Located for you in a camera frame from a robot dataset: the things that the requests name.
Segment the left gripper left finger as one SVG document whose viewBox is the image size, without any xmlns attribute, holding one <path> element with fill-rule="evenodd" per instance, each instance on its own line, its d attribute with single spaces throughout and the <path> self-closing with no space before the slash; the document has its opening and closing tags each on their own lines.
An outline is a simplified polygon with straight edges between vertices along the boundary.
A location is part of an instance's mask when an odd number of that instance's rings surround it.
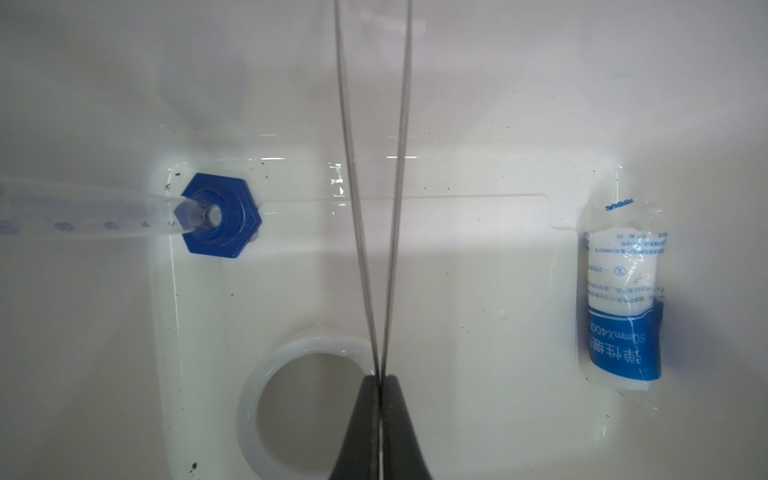
<svg viewBox="0 0 768 480">
<path fill-rule="evenodd" d="M 379 479 L 379 381 L 365 376 L 329 480 Z"/>
</svg>

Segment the blue handled metal tweezers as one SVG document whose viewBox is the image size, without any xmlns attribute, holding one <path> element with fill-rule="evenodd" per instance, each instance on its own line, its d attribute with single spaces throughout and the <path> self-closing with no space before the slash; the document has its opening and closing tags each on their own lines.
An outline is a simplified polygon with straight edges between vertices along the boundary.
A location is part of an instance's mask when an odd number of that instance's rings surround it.
<svg viewBox="0 0 768 480">
<path fill-rule="evenodd" d="M 360 271 L 362 298 L 366 324 L 369 332 L 375 376 L 378 383 L 386 382 L 388 356 L 391 344 L 391 330 L 394 318 L 394 305 L 396 293 L 396 276 L 401 232 L 403 191 L 406 170 L 406 156 L 408 144 L 408 130 L 410 118 L 410 103 L 412 90 L 412 65 L 413 65 L 413 20 L 414 3 L 406 3 L 404 58 L 402 68 L 400 111 L 398 124 L 398 143 L 395 165 L 393 204 L 391 213 L 391 227 L 389 240 L 389 255 L 386 285 L 386 305 L 383 330 L 383 341 L 378 341 L 377 328 L 373 313 L 372 289 L 368 257 L 366 250 L 363 212 L 360 198 L 360 187 L 357 177 L 357 163 L 354 150 L 353 128 L 350 113 L 350 100 L 348 93 L 348 80 L 346 72 L 346 58 L 344 37 L 342 31 L 341 6 L 338 1 L 333 3 L 333 19 L 335 34 L 336 71 L 338 81 L 338 95 L 340 103 L 340 117 L 345 153 L 345 166 L 348 174 L 347 191 L 351 206 L 356 253 Z"/>
</svg>

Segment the white blue bandage roll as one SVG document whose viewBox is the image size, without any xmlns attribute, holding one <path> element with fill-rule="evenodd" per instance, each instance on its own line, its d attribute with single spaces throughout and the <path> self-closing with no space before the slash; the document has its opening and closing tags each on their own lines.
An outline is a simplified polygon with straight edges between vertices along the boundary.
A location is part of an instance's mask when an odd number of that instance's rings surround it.
<svg viewBox="0 0 768 480">
<path fill-rule="evenodd" d="M 647 391 L 661 378 L 662 287 L 668 243 L 659 211 L 623 194 L 595 194 L 582 218 L 586 361 L 620 390 Z"/>
</svg>

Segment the white plastic storage bin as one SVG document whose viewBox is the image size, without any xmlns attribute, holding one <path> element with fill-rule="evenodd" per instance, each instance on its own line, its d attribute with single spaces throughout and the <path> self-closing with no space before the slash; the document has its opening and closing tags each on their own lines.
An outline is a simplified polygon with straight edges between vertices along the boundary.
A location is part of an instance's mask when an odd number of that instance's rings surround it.
<svg viewBox="0 0 768 480">
<path fill-rule="evenodd" d="M 235 259 L 180 235 L 1 239 L 5 479 L 251 479 L 241 389 L 289 337 L 369 341 L 333 1 L 5 1 L 1 172 L 248 183 Z M 404 1 L 340 1 L 385 319 Z M 767 475 L 767 5 L 417 1 L 388 370 L 436 479 Z M 661 378 L 586 361 L 582 218 L 659 211 Z"/>
</svg>

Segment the clear cylinder blue hexagonal base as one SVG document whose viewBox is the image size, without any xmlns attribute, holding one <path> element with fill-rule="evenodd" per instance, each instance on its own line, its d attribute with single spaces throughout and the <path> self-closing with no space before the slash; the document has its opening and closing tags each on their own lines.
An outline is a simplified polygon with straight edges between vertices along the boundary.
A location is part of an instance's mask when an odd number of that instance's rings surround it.
<svg viewBox="0 0 768 480">
<path fill-rule="evenodd" d="M 1 237 L 81 240 L 180 235 L 193 254 L 236 258 L 262 219 L 245 180 L 198 173 L 180 196 L 1 179 Z"/>
</svg>

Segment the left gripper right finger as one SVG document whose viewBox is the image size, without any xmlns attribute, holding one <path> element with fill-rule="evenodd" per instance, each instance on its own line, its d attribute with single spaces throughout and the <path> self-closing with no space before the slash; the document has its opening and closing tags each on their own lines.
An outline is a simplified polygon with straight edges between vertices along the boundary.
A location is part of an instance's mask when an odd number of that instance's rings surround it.
<svg viewBox="0 0 768 480">
<path fill-rule="evenodd" d="M 431 479 L 398 378 L 388 375 L 381 396 L 383 478 Z"/>
</svg>

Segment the white shallow ceramic dish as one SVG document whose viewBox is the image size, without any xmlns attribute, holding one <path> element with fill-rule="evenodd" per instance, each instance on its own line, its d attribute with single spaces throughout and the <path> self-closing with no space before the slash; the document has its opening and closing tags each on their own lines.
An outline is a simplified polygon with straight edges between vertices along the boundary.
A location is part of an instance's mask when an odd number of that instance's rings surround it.
<svg viewBox="0 0 768 480">
<path fill-rule="evenodd" d="M 327 479 L 339 457 L 364 377 L 370 342 L 339 329 L 292 335 L 258 364 L 241 389 L 240 451 L 261 479 Z"/>
</svg>

